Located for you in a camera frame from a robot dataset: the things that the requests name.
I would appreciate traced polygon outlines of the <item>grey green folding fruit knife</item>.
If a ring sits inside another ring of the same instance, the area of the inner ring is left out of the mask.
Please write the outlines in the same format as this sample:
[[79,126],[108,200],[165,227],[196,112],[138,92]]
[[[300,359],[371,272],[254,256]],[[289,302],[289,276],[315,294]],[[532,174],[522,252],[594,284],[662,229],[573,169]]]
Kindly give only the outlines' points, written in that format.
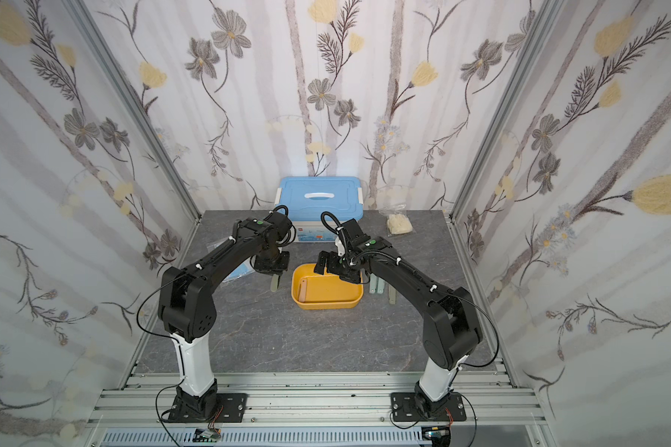
[[273,274],[270,281],[270,290],[272,292],[277,292],[281,282],[281,275]]

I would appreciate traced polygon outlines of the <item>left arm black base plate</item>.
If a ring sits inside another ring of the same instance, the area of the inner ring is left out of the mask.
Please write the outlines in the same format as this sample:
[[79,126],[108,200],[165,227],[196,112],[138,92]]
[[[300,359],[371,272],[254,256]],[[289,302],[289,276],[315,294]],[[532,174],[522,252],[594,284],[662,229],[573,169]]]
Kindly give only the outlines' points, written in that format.
[[212,393],[194,397],[177,389],[166,415],[170,423],[241,423],[247,408],[245,393]]

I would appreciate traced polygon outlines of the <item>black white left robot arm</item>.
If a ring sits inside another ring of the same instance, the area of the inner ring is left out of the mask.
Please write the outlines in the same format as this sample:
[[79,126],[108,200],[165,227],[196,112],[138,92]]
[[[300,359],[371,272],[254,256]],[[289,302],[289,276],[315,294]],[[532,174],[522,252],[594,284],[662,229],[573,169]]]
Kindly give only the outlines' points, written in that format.
[[210,358],[210,333],[217,319],[214,293],[246,262],[256,273],[271,277],[271,288],[277,290],[290,260],[285,248],[295,238],[288,208],[278,205],[264,218],[234,223],[231,235],[201,260],[164,273],[158,319],[173,341],[180,374],[170,422],[212,422],[227,409]]

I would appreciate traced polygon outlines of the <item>olive green folding fruit knife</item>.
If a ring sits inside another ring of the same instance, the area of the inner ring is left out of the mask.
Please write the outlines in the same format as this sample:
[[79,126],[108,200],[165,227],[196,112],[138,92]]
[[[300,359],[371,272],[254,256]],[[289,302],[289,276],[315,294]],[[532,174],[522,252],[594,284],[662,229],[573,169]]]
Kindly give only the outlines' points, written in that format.
[[396,305],[397,304],[397,290],[391,284],[388,285],[388,296],[389,296],[389,304],[390,305]]

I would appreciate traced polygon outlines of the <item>yellow plastic storage tray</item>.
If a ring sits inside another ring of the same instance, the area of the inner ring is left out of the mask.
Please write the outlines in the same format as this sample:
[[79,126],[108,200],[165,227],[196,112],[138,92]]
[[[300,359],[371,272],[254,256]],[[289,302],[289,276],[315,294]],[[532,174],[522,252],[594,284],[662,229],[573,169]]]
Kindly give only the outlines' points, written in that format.
[[[304,310],[337,310],[356,307],[363,298],[365,287],[352,284],[329,274],[314,273],[315,264],[298,266],[292,276],[291,294],[294,302]],[[300,281],[308,280],[308,298],[305,303],[298,302]]]

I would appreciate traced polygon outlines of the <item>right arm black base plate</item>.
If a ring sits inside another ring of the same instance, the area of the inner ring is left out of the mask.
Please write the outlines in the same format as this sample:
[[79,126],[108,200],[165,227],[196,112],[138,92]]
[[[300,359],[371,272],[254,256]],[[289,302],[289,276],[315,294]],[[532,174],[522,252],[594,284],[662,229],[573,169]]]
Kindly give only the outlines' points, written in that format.
[[464,422],[468,419],[462,395],[450,392],[437,402],[415,392],[390,394],[391,415],[394,422]]

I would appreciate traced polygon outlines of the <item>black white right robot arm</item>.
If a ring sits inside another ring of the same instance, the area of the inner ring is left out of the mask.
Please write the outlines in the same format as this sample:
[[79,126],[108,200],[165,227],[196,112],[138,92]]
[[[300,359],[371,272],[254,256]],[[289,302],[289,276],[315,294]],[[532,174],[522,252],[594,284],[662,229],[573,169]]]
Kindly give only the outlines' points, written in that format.
[[435,419],[447,408],[458,372],[484,339],[480,318],[486,313],[469,291],[430,278],[404,260],[389,240],[365,234],[356,220],[341,222],[323,212],[321,223],[337,237],[337,250],[319,253],[316,274],[333,274],[351,284],[361,283],[365,275],[383,279],[419,313],[428,362],[415,385],[414,404],[421,421]]

